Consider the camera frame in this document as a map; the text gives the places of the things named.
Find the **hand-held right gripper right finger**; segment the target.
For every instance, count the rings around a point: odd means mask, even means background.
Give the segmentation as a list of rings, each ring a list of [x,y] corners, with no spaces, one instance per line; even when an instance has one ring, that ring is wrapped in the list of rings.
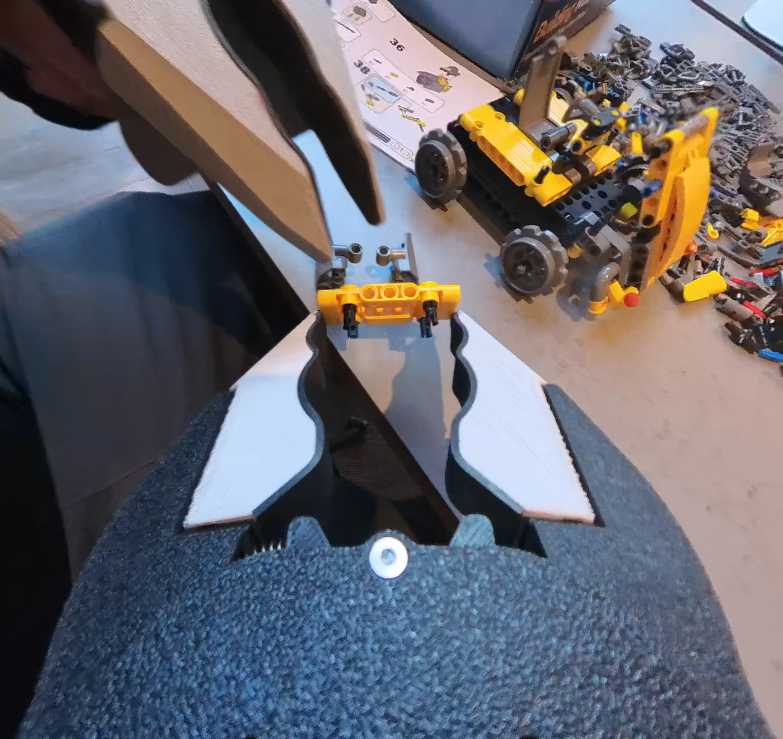
[[[449,437],[447,492],[464,514],[478,490],[513,518],[593,525],[596,512],[545,381],[465,312],[451,320],[453,393],[460,410]]]

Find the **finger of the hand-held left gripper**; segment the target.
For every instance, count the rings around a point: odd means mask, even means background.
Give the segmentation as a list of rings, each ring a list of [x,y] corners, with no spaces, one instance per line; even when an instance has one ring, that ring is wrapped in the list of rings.
[[[207,0],[79,0],[108,88],[313,260],[331,239],[305,157],[226,49]]]
[[[329,0],[259,0],[261,47],[370,225],[386,219],[373,155]]]

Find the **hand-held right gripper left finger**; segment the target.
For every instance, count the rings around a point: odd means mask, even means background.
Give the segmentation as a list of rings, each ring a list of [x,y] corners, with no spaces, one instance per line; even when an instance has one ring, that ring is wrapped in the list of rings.
[[[310,474],[325,451],[305,392],[319,356],[312,312],[231,386],[228,410],[182,521],[185,531],[257,518]]]

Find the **yellow brick panel with pins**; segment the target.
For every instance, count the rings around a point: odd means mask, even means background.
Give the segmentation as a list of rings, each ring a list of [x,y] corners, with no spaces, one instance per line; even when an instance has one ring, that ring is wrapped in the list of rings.
[[[409,325],[418,323],[420,334],[431,338],[433,328],[453,317],[461,301],[457,284],[368,283],[345,284],[319,290],[317,302],[323,321],[340,325],[350,339],[360,325]]]

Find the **grey desk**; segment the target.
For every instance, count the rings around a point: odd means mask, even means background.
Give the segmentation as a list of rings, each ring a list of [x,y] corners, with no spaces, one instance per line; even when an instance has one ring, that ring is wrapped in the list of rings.
[[[608,49],[617,25],[738,67],[781,106],[781,65],[690,0],[617,0],[575,36],[574,53]],[[555,383],[649,480],[699,555],[728,617],[771,730],[782,725],[781,374],[730,342],[708,301],[676,303],[652,285],[638,308],[576,320],[554,296],[517,301],[496,271],[501,235],[467,198],[431,208],[415,177],[374,150],[387,209],[367,225],[311,133],[296,139],[315,171],[337,244],[397,246],[411,232],[425,280],[457,283],[462,307],[525,364]],[[449,327],[361,330],[343,364],[440,492],[459,405]]]

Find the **person's left hand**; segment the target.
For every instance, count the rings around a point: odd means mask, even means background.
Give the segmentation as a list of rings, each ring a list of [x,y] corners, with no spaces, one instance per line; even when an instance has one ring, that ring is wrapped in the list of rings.
[[[1,0],[2,49],[19,59],[37,94],[101,119],[119,119],[125,104],[96,64],[78,49],[38,0]]]

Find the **white building instruction booklet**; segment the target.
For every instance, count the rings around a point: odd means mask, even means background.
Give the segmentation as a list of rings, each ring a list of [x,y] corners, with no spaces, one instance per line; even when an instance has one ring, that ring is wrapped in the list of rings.
[[[406,170],[427,132],[503,95],[386,0],[331,0],[331,11],[369,140]]]

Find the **small black pin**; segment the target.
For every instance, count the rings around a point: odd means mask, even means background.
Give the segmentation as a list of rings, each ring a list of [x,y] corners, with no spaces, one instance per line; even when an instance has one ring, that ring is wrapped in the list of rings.
[[[330,453],[335,453],[348,445],[362,440],[367,435],[368,428],[369,421],[357,416],[349,417],[343,431],[330,439]]]

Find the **yellow black brick vehicle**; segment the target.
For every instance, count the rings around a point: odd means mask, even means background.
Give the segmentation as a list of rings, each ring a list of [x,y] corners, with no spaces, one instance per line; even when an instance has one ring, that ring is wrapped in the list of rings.
[[[446,205],[472,183],[507,228],[499,274],[517,296],[564,288],[590,315],[634,308],[695,238],[720,110],[631,105],[628,79],[658,67],[649,50],[620,28],[612,54],[573,61],[564,37],[550,38],[515,92],[420,141],[424,195]]]

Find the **pile of loose brick pieces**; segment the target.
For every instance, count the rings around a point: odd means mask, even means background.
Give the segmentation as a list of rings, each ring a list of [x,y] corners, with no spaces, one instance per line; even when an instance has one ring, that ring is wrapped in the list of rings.
[[[738,68],[698,61],[681,44],[652,44],[624,26],[612,48],[563,66],[585,94],[598,90],[629,108],[630,141],[648,140],[699,108],[716,107],[706,214],[660,282],[684,302],[712,298],[731,341],[782,364],[781,109]]]

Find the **white rounded plastic object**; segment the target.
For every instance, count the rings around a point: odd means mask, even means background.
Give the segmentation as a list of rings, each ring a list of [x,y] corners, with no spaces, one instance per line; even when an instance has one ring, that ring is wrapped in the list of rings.
[[[754,34],[782,51],[782,0],[756,0],[741,20]]]

